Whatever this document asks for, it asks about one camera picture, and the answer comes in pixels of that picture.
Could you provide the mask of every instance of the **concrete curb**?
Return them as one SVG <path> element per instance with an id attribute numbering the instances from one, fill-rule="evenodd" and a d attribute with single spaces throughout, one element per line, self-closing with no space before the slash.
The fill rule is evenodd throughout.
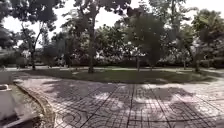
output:
<path id="1" fill-rule="evenodd" d="M 23 93 L 30 96 L 33 100 L 35 100 L 41 107 L 41 110 L 43 112 L 43 115 L 41 117 L 41 120 L 43 121 L 41 124 L 41 128 L 54 128 L 54 122 L 55 122 L 55 113 L 52 109 L 52 106 L 49 104 L 49 102 L 43 98 L 40 94 L 31 91 L 25 87 L 19 86 L 17 84 L 18 82 L 13 82 L 15 86 L 17 86 Z"/>

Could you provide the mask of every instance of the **ground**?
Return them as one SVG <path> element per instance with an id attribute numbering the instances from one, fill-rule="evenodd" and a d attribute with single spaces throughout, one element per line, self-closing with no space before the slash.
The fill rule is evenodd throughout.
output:
<path id="1" fill-rule="evenodd" d="M 56 128 L 223 128 L 222 75 L 164 84 L 100 83 L 22 72 L 14 77 L 50 102 Z"/>

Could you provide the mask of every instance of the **walkway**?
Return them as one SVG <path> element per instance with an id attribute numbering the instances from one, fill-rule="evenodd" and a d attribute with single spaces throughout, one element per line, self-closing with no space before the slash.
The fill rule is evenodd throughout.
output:
<path id="1" fill-rule="evenodd" d="M 56 128 L 224 128 L 224 80 L 204 84 L 103 84 L 20 76 L 56 112 Z"/>

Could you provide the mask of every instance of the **tree trunk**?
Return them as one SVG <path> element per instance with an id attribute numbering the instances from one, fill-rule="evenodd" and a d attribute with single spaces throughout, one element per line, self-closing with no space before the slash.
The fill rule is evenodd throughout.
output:
<path id="1" fill-rule="evenodd" d="M 184 70 L 186 70 L 186 61 L 184 60 Z"/>
<path id="2" fill-rule="evenodd" d="M 30 54 L 31 54 L 32 70 L 36 70 L 34 52 L 31 52 Z"/>
<path id="3" fill-rule="evenodd" d="M 197 62 L 197 53 L 196 55 L 194 56 L 190 47 L 186 47 L 187 51 L 189 52 L 190 56 L 191 56 L 191 60 L 193 62 L 193 67 L 194 67 L 194 70 L 196 73 L 199 73 L 200 72 L 200 69 L 199 69 L 199 65 L 198 65 L 198 62 Z"/>
<path id="4" fill-rule="evenodd" d="M 94 73 L 93 61 L 94 61 L 94 28 L 90 32 L 90 42 L 89 42 L 89 70 L 88 73 Z"/>
<path id="5" fill-rule="evenodd" d="M 152 69 L 154 68 L 154 66 L 153 65 L 151 65 L 151 68 L 150 68 L 150 70 L 152 71 Z"/>
<path id="6" fill-rule="evenodd" d="M 137 69 L 138 72 L 140 71 L 140 63 L 139 63 L 139 56 L 137 55 Z"/>
<path id="7" fill-rule="evenodd" d="M 208 68 L 210 68 L 210 60 L 208 59 Z"/>

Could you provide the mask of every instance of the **grass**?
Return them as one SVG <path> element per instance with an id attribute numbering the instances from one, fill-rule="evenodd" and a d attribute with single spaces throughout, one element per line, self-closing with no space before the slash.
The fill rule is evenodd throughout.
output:
<path id="1" fill-rule="evenodd" d="M 218 73 L 203 71 L 203 74 L 196 74 L 192 71 L 136 71 L 126 69 L 100 69 L 94 74 L 88 74 L 87 70 L 60 70 L 42 69 L 37 71 L 24 71 L 33 75 L 46 75 L 58 78 L 96 81 L 105 83 L 129 83 L 129 84 L 167 84 L 167 83 L 192 83 L 214 80 Z"/>

